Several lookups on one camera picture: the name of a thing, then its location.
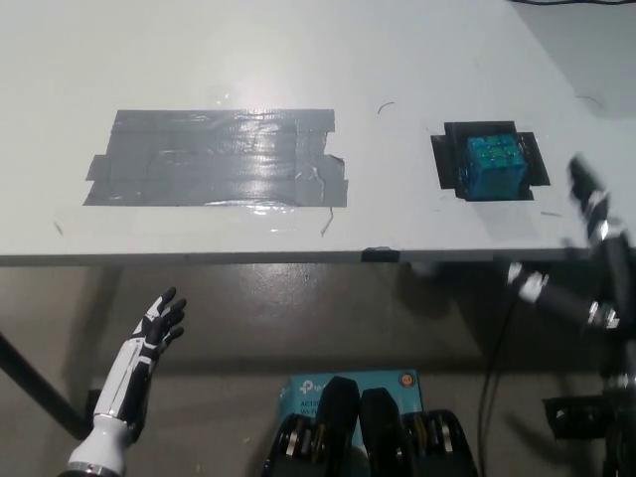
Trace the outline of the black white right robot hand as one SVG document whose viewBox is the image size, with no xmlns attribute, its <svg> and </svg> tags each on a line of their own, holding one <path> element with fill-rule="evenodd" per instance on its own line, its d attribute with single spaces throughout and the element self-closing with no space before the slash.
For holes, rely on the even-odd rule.
<svg viewBox="0 0 636 477">
<path fill-rule="evenodd" d="M 567 166 L 571 195 L 585 224 L 592 263 L 601 288 L 589 297 L 530 272 L 519 262 L 507 264 L 506 284 L 516 297 L 585 328 L 631 339 L 635 336 L 635 266 L 622 221 L 611 214 L 610 194 L 580 155 Z"/>
</svg>

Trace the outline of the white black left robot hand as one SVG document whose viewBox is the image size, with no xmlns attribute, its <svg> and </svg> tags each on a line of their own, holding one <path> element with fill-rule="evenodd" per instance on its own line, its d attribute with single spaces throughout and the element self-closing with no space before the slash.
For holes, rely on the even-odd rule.
<svg viewBox="0 0 636 477">
<path fill-rule="evenodd" d="M 184 333 L 187 300 L 175 298 L 169 288 L 144 313 L 124 341 L 106 377 L 95 405 L 94 416 L 123 422 L 128 441 L 138 440 L 146 420 L 152 375 L 161 355 Z"/>
</svg>

